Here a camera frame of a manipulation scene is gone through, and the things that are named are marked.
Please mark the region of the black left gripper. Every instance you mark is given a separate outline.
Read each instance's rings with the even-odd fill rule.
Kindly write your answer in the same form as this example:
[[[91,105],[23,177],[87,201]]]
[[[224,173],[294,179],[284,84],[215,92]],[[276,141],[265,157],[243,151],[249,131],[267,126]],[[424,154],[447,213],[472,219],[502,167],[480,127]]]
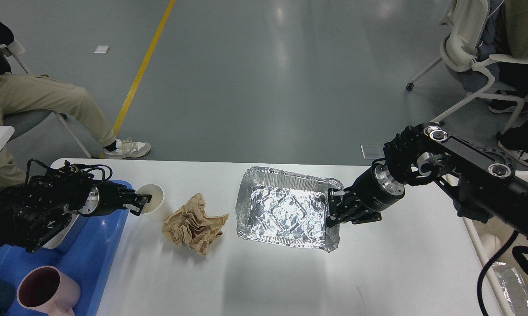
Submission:
[[[118,209],[126,209],[135,216],[140,216],[144,207],[152,200],[151,194],[138,194],[135,190],[111,181],[92,188],[78,210],[82,216],[110,215]]]

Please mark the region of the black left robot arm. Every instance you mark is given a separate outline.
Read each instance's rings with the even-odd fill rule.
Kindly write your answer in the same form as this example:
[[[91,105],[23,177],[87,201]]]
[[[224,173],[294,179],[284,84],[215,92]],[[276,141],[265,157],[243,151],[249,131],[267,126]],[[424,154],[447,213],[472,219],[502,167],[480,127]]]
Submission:
[[[65,161],[45,167],[43,176],[26,174],[22,184],[0,188],[0,248],[11,245],[34,253],[63,229],[73,215],[96,217],[127,209],[139,216],[152,195],[111,181],[103,164]]]

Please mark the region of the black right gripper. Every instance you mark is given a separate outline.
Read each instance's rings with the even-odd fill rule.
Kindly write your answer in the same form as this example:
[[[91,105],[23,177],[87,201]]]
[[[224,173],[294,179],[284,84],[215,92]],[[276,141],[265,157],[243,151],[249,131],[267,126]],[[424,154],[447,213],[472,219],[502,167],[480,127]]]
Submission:
[[[373,162],[351,186],[344,190],[328,189],[326,226],[380,221],[381,212],[402,199],[405,192],[404,185],[393,178],[388,166]]]

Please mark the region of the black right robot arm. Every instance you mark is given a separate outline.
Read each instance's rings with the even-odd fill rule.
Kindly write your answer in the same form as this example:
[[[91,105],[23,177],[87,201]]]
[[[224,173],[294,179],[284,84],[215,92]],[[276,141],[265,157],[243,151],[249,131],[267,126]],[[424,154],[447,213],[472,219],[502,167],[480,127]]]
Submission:
[[[407,126],[383,152],[351,186],[328,190],[326,226],[380,221],[382,210],[403,198],[405,185],[430,183],[453,200],[459,217],[482,223],[499,218],[513,233],[477,278],[477,300],[486,316],[483,278],[506,250],[528,276],[528,182],[516,176],[504,152],[455,136],[438,122]]]

